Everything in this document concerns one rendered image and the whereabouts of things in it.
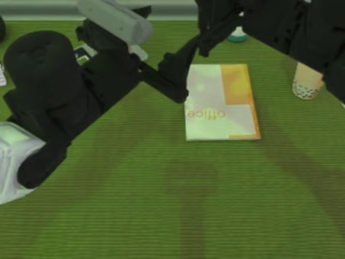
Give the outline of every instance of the speckled cup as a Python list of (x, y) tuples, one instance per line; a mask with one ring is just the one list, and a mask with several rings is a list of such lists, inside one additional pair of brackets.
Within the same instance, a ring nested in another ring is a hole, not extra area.
[(318, 96), (324, 82), (322, 74), (298, 62), (292, 83), (292, 92), (300, 99), (311, 100)]

